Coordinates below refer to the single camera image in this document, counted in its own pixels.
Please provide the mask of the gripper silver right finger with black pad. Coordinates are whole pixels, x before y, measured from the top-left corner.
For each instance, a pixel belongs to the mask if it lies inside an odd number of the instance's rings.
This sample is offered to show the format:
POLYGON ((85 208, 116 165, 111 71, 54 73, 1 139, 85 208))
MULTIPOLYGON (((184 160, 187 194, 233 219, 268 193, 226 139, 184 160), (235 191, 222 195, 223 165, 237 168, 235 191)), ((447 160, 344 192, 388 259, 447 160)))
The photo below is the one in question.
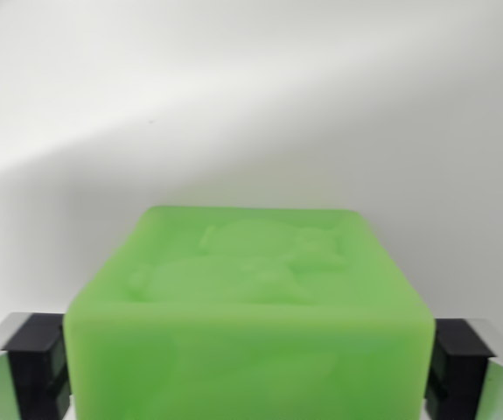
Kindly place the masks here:
POLYGON ((438 318, 425 392, 430 419, 503 419, 503 337, 478 318, 438 318))

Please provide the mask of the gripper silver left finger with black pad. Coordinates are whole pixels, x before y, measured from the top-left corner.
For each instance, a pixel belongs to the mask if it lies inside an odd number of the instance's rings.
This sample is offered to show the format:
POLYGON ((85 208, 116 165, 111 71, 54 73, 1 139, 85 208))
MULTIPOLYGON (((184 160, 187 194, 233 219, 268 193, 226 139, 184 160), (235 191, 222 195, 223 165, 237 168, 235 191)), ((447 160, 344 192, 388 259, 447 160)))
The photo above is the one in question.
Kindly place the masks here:
POLYGON ((0 323, 0 419, 63 419, 70 381, 62 313, 13 312, 0 323))

